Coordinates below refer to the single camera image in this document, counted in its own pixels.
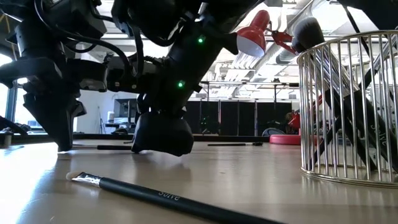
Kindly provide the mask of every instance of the wire basket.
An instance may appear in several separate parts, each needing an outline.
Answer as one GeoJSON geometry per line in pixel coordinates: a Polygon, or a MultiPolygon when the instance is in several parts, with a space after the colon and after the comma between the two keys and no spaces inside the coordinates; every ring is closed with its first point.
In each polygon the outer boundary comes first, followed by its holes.
{"type": "Polygon", "coordinates": [[[349,35],[298,57],[304,174],[398,188],[397,39],[349,35]]]}

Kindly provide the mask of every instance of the black robot foot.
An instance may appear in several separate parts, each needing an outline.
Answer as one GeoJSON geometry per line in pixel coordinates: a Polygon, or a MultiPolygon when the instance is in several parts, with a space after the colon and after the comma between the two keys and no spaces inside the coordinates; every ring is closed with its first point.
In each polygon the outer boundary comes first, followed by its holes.
{"type": "Polygon", "coordinates": [[[132,151],[153,150],[182,156],[191,152],[193,136],[183,119],[144,113],[136,125],[132,151]]]}

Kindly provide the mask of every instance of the table surface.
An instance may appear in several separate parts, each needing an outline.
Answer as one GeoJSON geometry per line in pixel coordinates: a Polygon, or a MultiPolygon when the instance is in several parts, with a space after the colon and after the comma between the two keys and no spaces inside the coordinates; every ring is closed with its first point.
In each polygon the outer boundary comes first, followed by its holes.
{"type": "MultiPolygon", "coordinates": [[[[122,144],[122,141],[77,141],[122,144]]],[[[297,146],[208,147],[191,154],[0,149],[0,223],[207,223],[65,179],[85,171],[285,223],[397,223],[398,190],[303,176],[297,146]]]]}

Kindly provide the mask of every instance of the green led light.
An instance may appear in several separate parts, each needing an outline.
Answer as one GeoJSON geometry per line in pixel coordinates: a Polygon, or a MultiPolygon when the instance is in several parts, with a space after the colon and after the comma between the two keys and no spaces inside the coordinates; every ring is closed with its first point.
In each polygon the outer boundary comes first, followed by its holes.
{"type": "Polygon", "coordinates": [[[205,40],[206,40],[206,37],[205,37],[204,35],[201,35],[201,36],[199,36],[199,38],[198,38],[198,43],[199,43],[199,44],[203,44],[203,43],[205,42],[205,40]]]}
{"type": "Polygon", "coordinates": [[[185,86],[185,82],[184,82],[183,80],[180,80],[180,81],[177,83],[177,86],[178,86],[179,88],[183,88],[183,87],[185,86]]]}

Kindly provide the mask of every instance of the brush bristles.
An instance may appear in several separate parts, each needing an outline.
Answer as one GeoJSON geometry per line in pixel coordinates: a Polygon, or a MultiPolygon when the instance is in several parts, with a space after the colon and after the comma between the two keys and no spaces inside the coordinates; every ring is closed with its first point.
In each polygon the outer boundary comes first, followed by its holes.
{"type": "Polygon", "coordinates": [[[301,45],[296,38],[293,38],[292,40],[292,47],[294,48],[294,50],[296,50],[297,53],[305,51],[305,47],[303,47],[303,45],[301,45]]]}
{"type": "Polygon", "coordinates": [[[308,17],[296,25],[294,37],[307,50],[325,41],[322,29],[314,17],[308,17]]]}
{"type": "Polygon", "coordinates": [[[67,174],[67,180],[71,181],[73,178],[79,176],[81,173],[82,173],[82,171],[69,172],[67,174]]]}

